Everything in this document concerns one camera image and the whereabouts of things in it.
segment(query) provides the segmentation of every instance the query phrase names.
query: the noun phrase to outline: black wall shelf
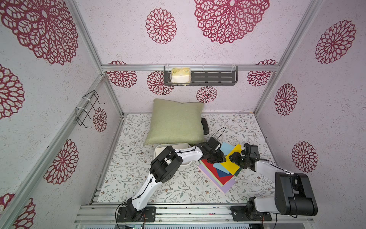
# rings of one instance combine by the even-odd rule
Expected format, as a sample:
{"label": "black wall shelf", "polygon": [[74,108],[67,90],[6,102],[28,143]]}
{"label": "black wall shelf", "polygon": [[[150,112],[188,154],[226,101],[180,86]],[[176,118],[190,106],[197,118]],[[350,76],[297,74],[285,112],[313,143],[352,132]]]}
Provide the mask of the black wall shelf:
{"label": "black wall shelf", "polygon": [[237,66],[233,71],[191,71],[191,82],[184,84],[172,83],[170,73],[164,66],[164,84],[167,86],[233,86],[238,81]]}

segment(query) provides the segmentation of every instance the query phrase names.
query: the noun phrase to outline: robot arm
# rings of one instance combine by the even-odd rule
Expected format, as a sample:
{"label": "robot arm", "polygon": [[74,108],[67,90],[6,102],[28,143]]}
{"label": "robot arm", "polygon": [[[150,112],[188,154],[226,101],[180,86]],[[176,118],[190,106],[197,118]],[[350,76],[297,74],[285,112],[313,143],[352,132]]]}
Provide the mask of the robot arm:
{"label": "robot arm", "polygon": [[[170,180],[184,162],[207,159],[209,163],[225,162],[220,142],[211,137],[208,141],[188,149],[166,147],[152,162],[150,174],[139,192],[119,209],[118,222],[135,222],[141,219],[146,205],[155,190]],[[244,169],[251,169],[275,182],[275,196],[252,197],[246,205],[249,220],[260,220],[264,213],[316,215],[318,208],[307,175],[292,173],[261,159],[256,145],[244,144],[245,150],[233,153],[229,159]]]}
{"label": "robot arm", "polygon": [[147,202],[155,190],[170,180],[184,162],[206,159],[209,163],[225,162],[221,143],[214,137],[188,149],[173,149],[167,146],[151,162],[150,174],[138,193],[127,200],[126,207],[119,209],[118,222],[135,222],[144,214]]}
{"label": "robot arm", "polygon": [[244,169],[258,172],[275,183],[274,196],[249,199],[246,207],[249,219],[257,212],[296,216],[317,214],[318,207],[307,175],[293,173],[261,159],[256,145],[246,143],[244,148],[241,154],[233,153],[229,157],[230,161]]}

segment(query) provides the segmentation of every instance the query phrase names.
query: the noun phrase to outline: red mandala print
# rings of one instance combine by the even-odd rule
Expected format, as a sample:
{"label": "red mandala print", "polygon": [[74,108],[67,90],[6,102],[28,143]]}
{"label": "red mandala print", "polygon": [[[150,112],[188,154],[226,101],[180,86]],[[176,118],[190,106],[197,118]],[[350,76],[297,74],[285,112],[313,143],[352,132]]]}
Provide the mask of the red mandala print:
{"label": "red mandala print", "polygon": [[23,85],[18,77],[0,64],[0,119],[17,113],[24,100]]}
{"label": "red mandala print", "polygon": [[146,29],[149,37],[158,44],[170,42],[177,31],[174,17],[162,8],[150,12],[146,19]]}
{"label": "red mandala print", "polygon": [[[261,61],[258,64],[277,64],[277,61],[269,59]],[[248,82],[253,86],[262,86],[268,82],[271,75],[271,71],[250,71],[248,73]]]}
{"label": "red mandala print", "polygon": [[269,0],[194,0],[198,27],[212,42],[233,43],[252,32]]}
{"label": "red mandala print", "polygon": [[[112,61],[108,64],[126,64],[123,61]],[[135,71],[108,71],[108,78],[121,88],[130,88],[135,85],[137,76]]]}
{"label": "red mandala print", "polygon": [[36,216],[35,207],[33,198],[30,198],[27,205],[23,208],[22,214],[14,222],[13,229],[29,229],[33,225],[33,219]]}
{"label": "red mandala print", "polygon": [[79,152],[75,143],[68,139],[43,176],[47,183],[61,184],[69,179],[78,165]]}
{"label": "red mandala print", "polygon": [[216,98],[216,96],[217,91],[211,86],[201,87],[196,93],[196,98],[201,103],[210,103]]}
{"label": "red mandala print", "polygon": [[339,21],[328,28],[315,50],[315,57],[322,64],[332,63],[348,51],[355,39],[355,25],[351,21]]}
{"label": "red mandala print", "polygon": [[164,84],[164,73],[162,71],[154,71],[147,77],[147,86],[150,91],[157,95],[166,95],[173,91],[174,86],[166,86]]}
{"label": "red mandala print", "polygon": [[311,172],[318,165],[318,154],[312,145],[300,141],[292,149],[292,159],[297,168],[303,172]]}
{"label": "red mandala print", "polygon": [[107,114],[103,108],[97,108],[93,115],[93,124],[98,132],[103,132],[107,127]]}
{"label": "red mandala print", "polygon": [[4,196],[0,197],[0,215],[8,205],[8,203],[13,199],[14,194],[7,193]]}
{"label": "red mandala print", "polygon": [[63,0],[0,0],[0,14],[37,58],[64,65],[76,56],[78,33]]}
{"label": "red mandala print", "polygon": [[297,91],[291,84],[284,84],[278,89],[274,98],[274,106],[280,115],[288,115],[295,108]]}

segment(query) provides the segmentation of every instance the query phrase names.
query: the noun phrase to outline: floral tablecloth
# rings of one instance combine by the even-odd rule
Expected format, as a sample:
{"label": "floral tablecloth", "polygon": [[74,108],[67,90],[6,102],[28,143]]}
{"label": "floral tablecloth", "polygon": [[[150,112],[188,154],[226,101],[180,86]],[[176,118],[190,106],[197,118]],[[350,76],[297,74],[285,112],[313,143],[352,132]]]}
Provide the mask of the floral tablecloth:
{"label": "floral tablecloth", "polygon": [[[249,143],[259,147],[261,158],[272,159],[271,152],[252,114],[202,114],[210,134],[221,127],[226,130],[219,138],[231,145]],[[158,145],[143,143],[150,129],[151,114],[128,114],[98,197],[99,202],[124,202],[140,189],[149,173],[154,149]],[[242,170],[234,177],[234,186],[223,194],[199,171],[199,162],[180,168],[172,179],[163,183],[151,196],[154,203],[246,203],[249,197],[270,196],[275,184],[268,178]]]}

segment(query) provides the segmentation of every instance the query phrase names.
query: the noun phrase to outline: yellow paper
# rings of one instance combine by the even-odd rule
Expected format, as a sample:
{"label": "yellow paper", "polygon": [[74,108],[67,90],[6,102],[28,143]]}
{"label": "yellow paper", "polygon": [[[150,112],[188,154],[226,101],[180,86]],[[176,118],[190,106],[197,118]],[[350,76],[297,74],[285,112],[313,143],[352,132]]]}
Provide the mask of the yellow paper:
{"label": "yellow paper", "polygon": [[221,165],[227,169],[231,174],[235,174],[236,171],[240,168],[238,165],[232,163],[229,159],[229,156],[232,155],[234,152],[238,152],[241,153],[242,151],[242,146],[241,145],[237,145],[235,146],[235,148],[225,157],[226,158],[226,162],[221,163]]}

